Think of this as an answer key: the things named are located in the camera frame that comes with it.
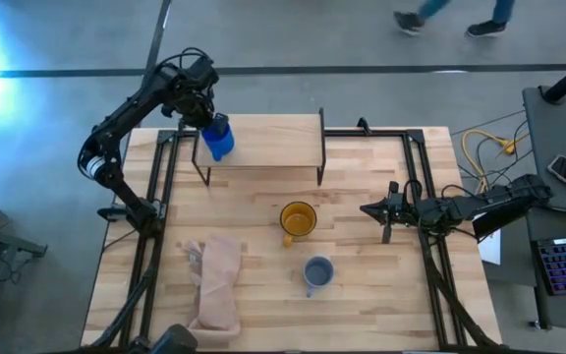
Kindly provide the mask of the beige cloth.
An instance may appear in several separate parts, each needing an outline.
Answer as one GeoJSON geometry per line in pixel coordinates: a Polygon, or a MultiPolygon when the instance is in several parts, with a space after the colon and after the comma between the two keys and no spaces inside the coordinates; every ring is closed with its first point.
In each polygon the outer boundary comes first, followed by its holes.
{"type": "Polygon", "coordinates": [[[228,345],[241,331],[234,285],[238,279],[242,247],[231,236],[212,236],[203,246],[197,241],[182,245],[196,287],[188,330],[202,346],[228,345]]]}

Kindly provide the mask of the grey side table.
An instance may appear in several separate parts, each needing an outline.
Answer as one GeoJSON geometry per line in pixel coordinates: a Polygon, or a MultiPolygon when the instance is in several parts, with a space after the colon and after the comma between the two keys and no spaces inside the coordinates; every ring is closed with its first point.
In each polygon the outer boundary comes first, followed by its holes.
{"type": "Polygon", "coordinates": [[[538,176],[553,194],[548,206],[566,211],[566,184],[548,171],[557,156],[566,157],[566,96],[559,104],[543,100],[539,88],[525,88],[522,96],[538,176]]]}

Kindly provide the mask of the yellow mug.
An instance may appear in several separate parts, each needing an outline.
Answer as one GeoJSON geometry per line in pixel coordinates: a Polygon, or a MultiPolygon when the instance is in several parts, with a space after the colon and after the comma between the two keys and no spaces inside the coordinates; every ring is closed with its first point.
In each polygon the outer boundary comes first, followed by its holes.
{"type": "Polygon", "coordinates": [[[290,248],[295,241],[313,232],[317,224],[316,211],[305,202],[291,202],[282,208],[279,223],[285,232],[283,246],[290,248]]]}

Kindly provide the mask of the grey mug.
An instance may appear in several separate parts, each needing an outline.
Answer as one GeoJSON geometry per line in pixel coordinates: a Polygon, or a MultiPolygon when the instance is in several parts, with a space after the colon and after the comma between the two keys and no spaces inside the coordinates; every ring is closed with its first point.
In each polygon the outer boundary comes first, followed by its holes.
{"type": "Polygon", "coordinates": [[[329,258],[316,256],[307,260],[303,276],[307,285],[307,297],[310,298],[313,293],[327,286],[334,276],[334,265],[329,258]]]}

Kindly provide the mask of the dark lower desk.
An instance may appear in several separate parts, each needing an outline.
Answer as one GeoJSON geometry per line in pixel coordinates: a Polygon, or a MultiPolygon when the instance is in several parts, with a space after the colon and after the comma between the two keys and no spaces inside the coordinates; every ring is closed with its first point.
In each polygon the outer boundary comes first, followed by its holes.
{"type": "Polygon", "coordinates": [[[566,327],[566,295],[548,294],[531,247],[532,241],[566,238],[566,212],[534,208],[528,212],[526,220],[536,278],[538,319],[535,321],[535,326],[543,329],[553,326],[566,327]]]}

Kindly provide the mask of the grey metal stand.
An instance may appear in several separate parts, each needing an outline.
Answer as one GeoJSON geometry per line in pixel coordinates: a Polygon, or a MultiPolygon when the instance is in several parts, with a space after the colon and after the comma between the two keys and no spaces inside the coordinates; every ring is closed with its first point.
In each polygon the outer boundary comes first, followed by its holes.
{"type": "Polygon", "coordinates": [[[42,258],[47,251],[46,245],[39,245],[22,237],[13,236],[2,231],[0,231],[0,244],[28,252],[37,258],[42,258]]]}

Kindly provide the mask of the white paper sheet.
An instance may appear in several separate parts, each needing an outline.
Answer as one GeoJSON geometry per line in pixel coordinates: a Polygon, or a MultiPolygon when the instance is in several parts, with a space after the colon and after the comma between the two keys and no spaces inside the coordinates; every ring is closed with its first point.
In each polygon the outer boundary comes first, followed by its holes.
{"type": "Polygon", "coordinates": [[[501,230],[497,229],[493,233],[485,236],[479,243],[478,248],[483,262],[501,265],[501,230]]]}

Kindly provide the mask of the wooden shelf with black legs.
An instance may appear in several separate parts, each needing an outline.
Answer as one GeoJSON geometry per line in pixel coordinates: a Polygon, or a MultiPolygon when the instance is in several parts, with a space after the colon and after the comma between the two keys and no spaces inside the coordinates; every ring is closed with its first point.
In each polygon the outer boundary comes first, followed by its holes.
{"type": "Polygon", "coordinates": [[[312,114],[231,114],[234,146],[216,161],[196,134],[192,164],[205,184],[213,168],[293,167],[316,169],[322,182],[326,165],[324,112],[312,114]]]}

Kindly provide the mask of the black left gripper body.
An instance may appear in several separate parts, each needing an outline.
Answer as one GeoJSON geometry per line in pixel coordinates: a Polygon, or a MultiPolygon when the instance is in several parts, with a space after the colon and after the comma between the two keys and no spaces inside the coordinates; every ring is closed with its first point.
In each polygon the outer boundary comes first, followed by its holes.
{"type": "Polygon", "coordinates": [[[213,86],[206,87],[180,85],[176,88],[177,98],[174,106],[182,122],[197,129],[198,121],[205,117],[212,117],[215,110],[213,104],[213,86]]]}

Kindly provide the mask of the person's shoe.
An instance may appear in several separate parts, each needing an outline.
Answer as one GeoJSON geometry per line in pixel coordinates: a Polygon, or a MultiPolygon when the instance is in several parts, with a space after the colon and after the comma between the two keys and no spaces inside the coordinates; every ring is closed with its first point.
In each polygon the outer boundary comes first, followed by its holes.
{"type": "Polygon", "coordinates": [[[466,34],[471,37],[495,36],[506,29],[506,24],[487,21],[479,24],[471,25],[467,28],[466,34]]]}
{"type": "Polygon", "coordinates": [[[393,17],[399,30],[406,34],[417,35],[425,26],[425,21],[416,13],[395,11],[393,17]]]}

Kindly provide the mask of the blue plastic cup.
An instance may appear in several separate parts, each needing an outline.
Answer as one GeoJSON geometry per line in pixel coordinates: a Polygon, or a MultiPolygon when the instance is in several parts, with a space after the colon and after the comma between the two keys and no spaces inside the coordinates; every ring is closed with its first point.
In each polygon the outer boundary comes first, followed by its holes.
{"type": "Polygon", "coordinates": [[[230,153],[234,148],[235,141],[229,123],[229,117],[228,117],[228,126],[223,134],[216,134],[212,130],[212,124],[208,129],[202,130],[200,133],[209,151],[211,152],[212,158],[215,162],[221,161],[222,158],[228,153],[230,153]]]}

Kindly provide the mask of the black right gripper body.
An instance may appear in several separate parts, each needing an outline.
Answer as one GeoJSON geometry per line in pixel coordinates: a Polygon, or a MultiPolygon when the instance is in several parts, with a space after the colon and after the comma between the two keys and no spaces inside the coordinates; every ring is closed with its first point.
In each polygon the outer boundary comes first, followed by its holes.
{"type": "Polygon", "coordinates": [[[389,183],[388,194],[383,200],[381,216],[383,221],[382,244],[390,243],[394,223],[409,225],[415,222],[417,216],[415,205],[408,202],[407,189],[399,191],[398,182],[389,183]]]}

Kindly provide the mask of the black aluminium table frame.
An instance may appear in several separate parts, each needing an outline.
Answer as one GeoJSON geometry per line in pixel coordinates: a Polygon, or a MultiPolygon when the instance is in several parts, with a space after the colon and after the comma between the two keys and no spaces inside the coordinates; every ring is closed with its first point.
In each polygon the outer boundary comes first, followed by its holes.
{"type": "Polygon", "coordinates": [[[264,351],[427,350],[438,345],[421,243],[414,226],[397,225],[389,244],[360,211],[387,194],[389,183],[421,182],[425,192],[456,195],[461,180],[444,127],[399,137],[393,128],[338,128],[325,138],[322,182],[313,168],[213,168],[205,184],[192,164],[191,131],[180,140],[148,335],[186,324],[194,303],[182,245],[216,235],[242,246],[234,287],[241,331],[229,349],[264,351]],[[283,246],[279,223],[291,202],[311,205],[315,229],[283,246]],[[307,297],[307,260],[326,257],[332,281],[307,297]]]}

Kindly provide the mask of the person's leg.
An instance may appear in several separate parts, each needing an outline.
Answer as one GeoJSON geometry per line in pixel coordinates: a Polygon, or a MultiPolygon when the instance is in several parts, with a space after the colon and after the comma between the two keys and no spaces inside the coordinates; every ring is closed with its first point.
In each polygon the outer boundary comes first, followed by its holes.
{"type": "Polygon", "coordinates": [[[439,11],[441,11],[445,6],[447,6],[451,0],[424,0],[419,10],[417,11],[418,17],[424,22],[433,17],[439,11]]]}
{"type": "Polygon", "coordinates": [[[491,20],[499,25],[506,25],[511,17],[515,0],[495,0],[491,20]]]}

